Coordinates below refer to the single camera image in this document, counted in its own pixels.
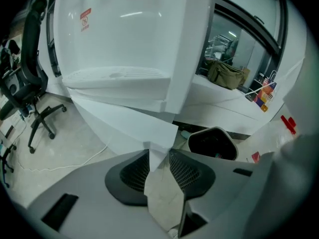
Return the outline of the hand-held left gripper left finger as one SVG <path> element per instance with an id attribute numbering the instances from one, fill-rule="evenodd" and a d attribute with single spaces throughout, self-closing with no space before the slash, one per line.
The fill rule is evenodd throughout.
<path id="1" fill-rule="evenodd" d="M 136 151 L 79 167 L 27 209 L 59 239 L 166 239 L 144 194 L 149 152 Z"/>

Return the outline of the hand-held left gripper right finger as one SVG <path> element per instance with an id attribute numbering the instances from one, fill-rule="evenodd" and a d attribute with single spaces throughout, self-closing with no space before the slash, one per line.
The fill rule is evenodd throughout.
<path id="1" fill-rule="evenodd" d="M 180 239 L 243 239 L 264 189 L 271 153 L 256 164 L 184 150 L 169 153 L 170 170 L 184 193 Z"/>

